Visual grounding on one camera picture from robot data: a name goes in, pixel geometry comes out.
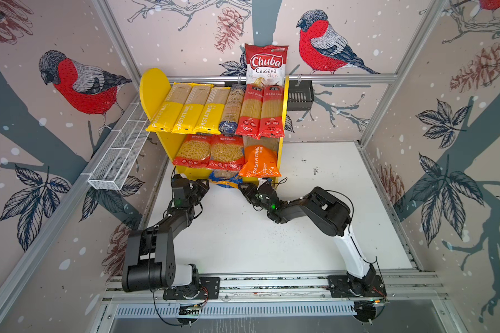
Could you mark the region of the orange macaroni bag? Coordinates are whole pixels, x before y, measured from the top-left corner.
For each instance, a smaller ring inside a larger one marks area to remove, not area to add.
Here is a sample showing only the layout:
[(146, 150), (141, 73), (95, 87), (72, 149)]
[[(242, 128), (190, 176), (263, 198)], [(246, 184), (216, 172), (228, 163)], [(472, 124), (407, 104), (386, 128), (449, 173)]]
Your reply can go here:
[(275, 178), (280, 177), (278, 167), (279, 139), (261, 137), (259, 140), (245, 136), (245, 164), (239, 172), (243, 178)]

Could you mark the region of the blue orange pasta bag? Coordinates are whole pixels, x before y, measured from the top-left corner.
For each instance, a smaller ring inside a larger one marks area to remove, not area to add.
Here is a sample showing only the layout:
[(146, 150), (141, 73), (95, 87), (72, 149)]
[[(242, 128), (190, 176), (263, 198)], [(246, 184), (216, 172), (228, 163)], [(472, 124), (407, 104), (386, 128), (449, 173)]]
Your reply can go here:
[(208, 177), (209, 181), (220, 187), (237, 189), (243, 183), (243, 178), (238, 171), (215, 169)]

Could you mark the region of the red macaroni bag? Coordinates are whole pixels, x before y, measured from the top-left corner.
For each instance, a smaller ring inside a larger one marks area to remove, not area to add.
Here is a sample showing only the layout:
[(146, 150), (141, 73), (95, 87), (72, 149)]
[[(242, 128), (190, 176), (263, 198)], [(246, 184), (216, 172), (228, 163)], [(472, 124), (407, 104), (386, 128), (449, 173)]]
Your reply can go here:
[(193, 169), (205, 169), (211, 158), (211, 136), (187, 135), (173, 164)]

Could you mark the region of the red short pasta bag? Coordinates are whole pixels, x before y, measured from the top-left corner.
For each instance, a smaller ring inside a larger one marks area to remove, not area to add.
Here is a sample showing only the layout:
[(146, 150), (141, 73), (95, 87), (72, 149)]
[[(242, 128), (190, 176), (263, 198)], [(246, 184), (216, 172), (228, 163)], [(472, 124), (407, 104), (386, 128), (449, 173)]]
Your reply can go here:
[(240, 171), (244, 164), (243, 138), (225, 135), (212, 136), (209, 169)]

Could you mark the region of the red spaghetti bag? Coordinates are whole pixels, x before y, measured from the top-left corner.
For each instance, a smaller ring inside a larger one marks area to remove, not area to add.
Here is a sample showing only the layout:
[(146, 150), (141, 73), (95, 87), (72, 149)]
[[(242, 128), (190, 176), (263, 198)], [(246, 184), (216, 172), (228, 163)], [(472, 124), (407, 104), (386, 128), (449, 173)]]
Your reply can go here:
[(264, 89), (259, 137), (284, 137), (283, 86), (271, 85)]
[(263, 95), (261, 87), (250, 84), (246, 86), (236, 135), (259, 138)]

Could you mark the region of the yellow Pastatime spaghetti bag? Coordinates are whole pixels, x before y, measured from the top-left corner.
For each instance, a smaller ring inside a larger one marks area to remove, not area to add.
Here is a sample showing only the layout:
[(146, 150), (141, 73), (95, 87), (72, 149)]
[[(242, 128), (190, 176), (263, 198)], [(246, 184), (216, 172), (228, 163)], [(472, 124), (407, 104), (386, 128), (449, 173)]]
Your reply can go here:
[(192, 88), (191, 83), (173, 84), (146, 131), (171, 133)]
[(172, 129), (175, 134), (195, 134), (199, 116), (208, 100), (208, 96), (213, 88), (210, 84), (194, 84), (190, 91), (183, 109), (178, 116)]
[(224, 112), (230, 87), (214, 87), (206, 100), (206, 104), (194, 127), (194, 133), (220, 135), (219, 123)]

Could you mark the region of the blue spaghetti bag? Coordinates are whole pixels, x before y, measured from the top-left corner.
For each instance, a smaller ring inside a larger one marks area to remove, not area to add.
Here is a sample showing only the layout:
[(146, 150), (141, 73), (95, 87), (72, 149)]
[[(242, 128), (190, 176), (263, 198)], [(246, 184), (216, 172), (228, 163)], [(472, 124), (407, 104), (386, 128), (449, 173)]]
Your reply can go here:
[(243, 106), (246, 85), (232, 85), (219, 123), (223, 135), (234, 135), (238, 127), (240, 111)]

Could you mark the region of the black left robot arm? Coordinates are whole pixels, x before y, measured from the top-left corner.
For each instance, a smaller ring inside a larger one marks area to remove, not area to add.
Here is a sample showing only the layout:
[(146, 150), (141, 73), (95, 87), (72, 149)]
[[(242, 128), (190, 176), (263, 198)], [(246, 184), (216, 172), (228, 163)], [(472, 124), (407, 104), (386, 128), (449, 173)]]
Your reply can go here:
[(130, 232), (122, 270), (122, 288), (126, 292), (155, 291), (188, 287), (201, 291), (198, 269), (194, 264), (178, 265), (174, 238), (197, 217), (194, 208), (209, 190), (207, 179), (189, 180), (172, 177), (172, 198), (166, 215), (155, 225)]

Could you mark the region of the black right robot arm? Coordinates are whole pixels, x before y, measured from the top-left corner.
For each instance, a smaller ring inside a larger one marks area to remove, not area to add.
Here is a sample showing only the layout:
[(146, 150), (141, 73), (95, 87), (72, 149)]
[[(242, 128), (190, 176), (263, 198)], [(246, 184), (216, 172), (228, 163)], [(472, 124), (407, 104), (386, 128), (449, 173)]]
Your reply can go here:
[(332, 237), (346, 264), (350, 291), (362, 294), (384, 286), (380, 269), (375, 268), (377, 262), (365, 259), (351, 228), (354, 206), (347, 205), (334, 196), (334, 191), (314, 187), (303, 197), (282, 201), (270, 180), (265, 180), (260, 185), (241, 183), (237, 187), (247, 202), (255, 208), (265, 210), (267, 217), (273, 222), (284, 224), (307, 217), (322, 233)]

